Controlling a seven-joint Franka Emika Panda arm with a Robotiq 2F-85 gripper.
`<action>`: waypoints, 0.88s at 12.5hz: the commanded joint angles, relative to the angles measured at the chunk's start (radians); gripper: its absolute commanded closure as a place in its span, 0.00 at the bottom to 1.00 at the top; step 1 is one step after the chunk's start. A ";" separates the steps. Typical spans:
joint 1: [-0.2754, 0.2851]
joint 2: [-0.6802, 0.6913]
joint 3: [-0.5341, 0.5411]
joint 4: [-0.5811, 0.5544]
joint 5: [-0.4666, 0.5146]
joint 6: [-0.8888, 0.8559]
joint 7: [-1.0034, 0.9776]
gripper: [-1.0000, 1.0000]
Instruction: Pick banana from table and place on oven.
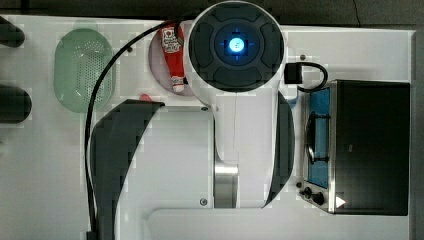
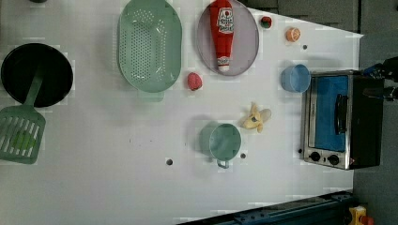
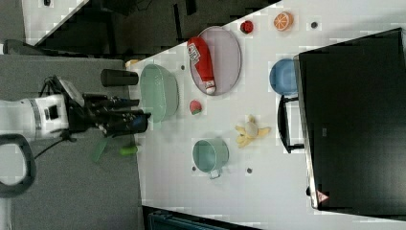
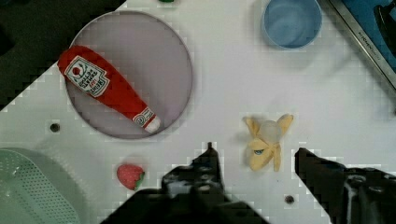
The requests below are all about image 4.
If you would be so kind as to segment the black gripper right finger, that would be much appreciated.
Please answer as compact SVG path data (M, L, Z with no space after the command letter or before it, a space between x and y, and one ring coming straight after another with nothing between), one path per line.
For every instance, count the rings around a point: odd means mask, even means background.
M396 224L396 177L375 168L347 168L306 148L294 169L332 224Z

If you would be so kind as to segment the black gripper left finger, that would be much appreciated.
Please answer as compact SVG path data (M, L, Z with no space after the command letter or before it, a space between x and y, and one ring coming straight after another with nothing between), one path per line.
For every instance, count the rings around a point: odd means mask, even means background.
M219 153L207 150L163 176L158 189L136 192L101 224L270 224L225 193Z

